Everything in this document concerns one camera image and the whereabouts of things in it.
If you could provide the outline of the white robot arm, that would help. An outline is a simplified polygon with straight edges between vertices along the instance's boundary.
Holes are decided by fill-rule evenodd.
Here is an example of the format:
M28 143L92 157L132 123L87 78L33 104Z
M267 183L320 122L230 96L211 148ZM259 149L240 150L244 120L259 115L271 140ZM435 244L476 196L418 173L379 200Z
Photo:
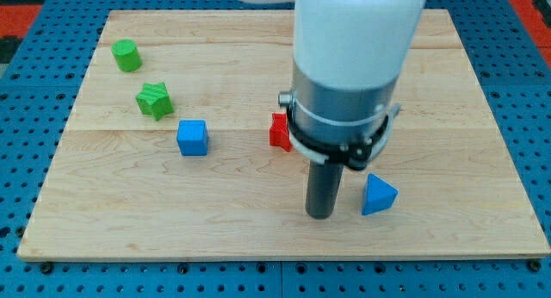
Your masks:
M389 140L393 89L426 0L294 3L291 90L279 96L294 147L317 165L364 169Z

